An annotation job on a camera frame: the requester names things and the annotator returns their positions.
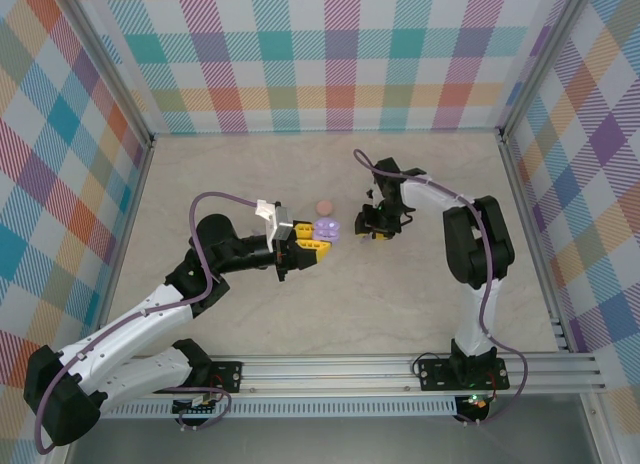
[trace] beige floor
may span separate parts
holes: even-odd
[[[441,214],[417,212],[388,242],[352,234],[371,177],[351,156],[363,148],[375,162],[422,167],[465,194],[498,198],[516,249],[499,300],[495,335],[524,351],[555,351],[536,273],[494,138],[489,133],[299,134],[162,138],[151,165],[110,318],[134,306],[181,261],[187,212],[207,190],[280,200],[294,218],[314,220],[315,203],[331,199],[341,241],[319,265],[226,276],[231,291],[192,323],[156,341],[194,338],[211,354],[348,354],[448,351],[460,284],[449,274]],[[228,215],[240,237],[262,231],[249,208],[204,201],[198,218]]]

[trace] purple toy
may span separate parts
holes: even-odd
[[[315,241],[338,242],[340,239],[340,223],[330,217],[318,219],[313,225]]]

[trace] enclosure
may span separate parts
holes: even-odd
[[[640,0],[0,2],[0,462],[638,460]],[[499,202],[516,258],[491,333],[529,370],[499,352],[493,412],[524,392],[495,423],[451,418],[469,392],[421,390],[412,364],[452,352],[463,289],[441,209],[356,235],[357,148]],[[205,191],[311,222],[329,199],[340,240],[285,282],[225,275],[133,358],[192,338],[243,363],[223,422],[181,433],[149,394],[40,457],[29,356],[144,302]],[[213,213],[264,232],[245,206]]]

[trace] cable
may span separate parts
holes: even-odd
[[[418,357],[416,357],[416,360],[413,361],[413,364],[411,364],[411,372],[413,372],[413,375],[416,377],[420,377],[420,374],[418,374],[416,372],[416,364],[418,363],[418,361],[420,360],[420,358],[424,357],[424,356],[434,356],[436,359],[438,359],[439,361],[442,360],[442,358],[437,355],[434,352],[423,352],[422,354],[420,354]]]
[[[496,400],[496,392],[498,390],[498,385],[496,384],[496,378],[493,377],[493,374],[490,373],[490,372],[487,372],[487,375],[491,379],[491,386],[493,387],[493,395],[491,396],[491,399],[495,401]]]
[[[198,258],[200,259],[200,264],[202,266],[202,270],[204,271],[205,279],[207,281],[207,286],[204,292],[199,296],[193,297],[191,299],[185,299],[184,301],[178,301],[171,304],[165,304],[162,306],[146,308],[139,313],[135,313],[135,314],[131,314],[130,316],[127,316],[121,321],[118,321],[115,324],[113,324],[111,327],[108,327],[102,334],[94,338],[80,352],[78,352],[75,356],[73,356],[69,360],[69,362],[67,362],[64,366],[62,366],[62,369],[60,369],[60,371],[55,375],[55,377],[51,380],[51,382],[47,386],[47,389],[44,391],[44,394],[42,395],[42,399],[40,400],[40,404],[38,405],[38,410],[36,412],[34,440],[36,444],[36,449],[38,450],[39,454],[42,454],[42,455],[49,454],[56,447],[55,444],[52,444],[51,446],[46,448],[44,447],[44,444],[42,443],[42,420],[44,418],[44,410],[47,406],[47,403],[49,402],[49,399],[51,398],[53,389],[64,377],[64,375],[67,374],[67,372],[69,372],[69,369],[71,369],[77,362],[79,362],[81,358],[84,359],[83,356],[86,356],[87,353],[91,352],[107,336],[111,335],[113,332],[117,331],[118,329],[128,324],[129,322],[135,319],[138,319],[139,317],[146,317],[149,314],[152,314],[154,312],[166,311],[168,309],[174,309],[182,306],[190,306],[191,304],[204,299],[211,293],[213,289],[214,280],[216,282],[220,282],[213,274],[211,274],[211,271],[209,270],[207,259],[205,258],[205,255],[204,255],[204,250],[202,249],[202,245],[200,244],[200,239],[198,238],[198,233],[196,232],[196,222],[195,222],[196,208],[198,207],[198,203],[206,197],[222,197],[224,199],[229,199],[230,201],[244,204],[245,206],[256,207],[255,202],[248,201],[246,199],[242,199],[241,197],[236,197],[231,194],[227,194],[225,192],[215,192],[215,191],[203,192],[202,194],[199,194],[195,197],[195,199],[191,203],[191,208],[189,209],[189,229],[191,230],[193,246],[196,250],[196,254],[198,254]]]
[[[214,378],[214,379],[217,379],[217,380],[220,382],[220,385],[221,385],[221,386],[224,386],[224,381],[222,380],[222,378],[221,378],[218,374],[214,374],[214,375],[213,375],[213,378]],[[210,385],[211,387],[215,387],[215,388],[217,388],[217,389],[223,389],[223,390],[224,390],[224,387],[222,387],[222,388],[221,388],[221,387],[215,386],[215,385],[213,384],[213,379],[211,379],[211,382],[209,383],[209,385]],[[220,394],[220,396],[218,397],[218,399],[216,399],[216,401],[215,401],[215,402],[220,402],[220,401],[222,400],[222,398],[223,398],[223,397],[224,397],[224,396],[223,396],[222,394]]]
[[[182,416],[187,413],[187,409],[185,409],[183,411],[180,411],[178,413],[178,422],[182,426],[180,428],[181,431],[184,431],[185,429],[187,429],[189,431],[201,431],[202,429],[206,429],[207,427],[211,427],[214,424],[217,424],[218,422],[220,422],[222,420],[222,418],[231,410],[231,402],[232,402],[231,394],[229,394],[224,389],[219,389],[217,387],[167,387],[165,389],[165,391],[172,391],[172,392],[208,392],[208,393],[212,393],[212,394],[220,394],[220,395],[222,395],[222,396],[227,398],[227,407],[224,408],[224,410],[220,413],[220,415],[207,419],[205,422],[203,422],[199,426],[187,426],[184,423],[184,421],[182,420]]]
[[[486,227],[484,226],[484,223],[482,222],[482,216],[480,215],[480,212],[478,212],[478,210],[473,206],[473,204],[464,196],[453,192],[452,190],[443,186],[442,184],[438,184],[437,182],[431,180],[431,178],[425,179],[419,176],[409,176],[407,174],[387,172],[387,171],[381,171],[380,169],[376,169],[373,163],[371,162],[371,160],[369,159],[369,157],[361,149],[354,149],[353,157],[355,157],[356,161],[358,161],[362,166],[366,167],[367,169],[369,169],[371,172],[375,174],[386,176],[386,177],[393,177],[396,179],[398,178],[407,179],[410,181],[420,182],[426,186],[431,186],[434,189],[437,189],[438,191],[442,192],[443,194],[457,200],[458,202],[463,204],[465,207],[467,207],[469,211],[471,211],[471,214],[473,215],[476,221],[476,224],[478,225],[478,229],[480,229],[480,234],[482,236],[482,244],[484,247],[484,254],[487,259],[487,283],[485,284],[484,294],[482,296],[482,301],[480,303],[480,315],[478,316],[480,328],[482,329],[482,332],[484,333],[486,338],[489,339],[491,343],[493,343],[494,345],[496,345],[497,347],[501,348],[504,351],[517,355],[522,360],[522,367],[523,367],[522,382],[520,383],[520,386],[518,386],[518,389],[516,390],[511,400],[509,401],[509,404],[507,404],[506,407],[503,407],[502,409],[500,409],[493,416],[485,419],[483,422],[490,422],[499,418],[500,416],[503,416],[507,412],[507,410],[509,410],[513,406],[513,404],[517,401],[517,399],[522,394],[522,391],[524,390],[525,385],[527,384],[527,378],[529,377],[529,363],[527,362],[527,357],[522,352],[512,347],[509,347],[506,344],[502,344],[495,337],[493,337],[484,322],[484,313],[487,309],[489,296],[491,295],[491,282],[493,281],[493,255],[491,253],[489,235],[487,233]]]
[[[410,216],[408,212],[405,212],[404,215],[407,218],[407,220],[404,221],[404,222],[401,222],[400,223],[400,227],[404,227],[407,224],[411,224],[413,222],[413,216]]]

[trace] pink object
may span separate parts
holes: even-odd
[[[333,212],[333,204],[327,200],[319,201],[318,204],[316,204],[316,212],[320,216],[330,216]]]

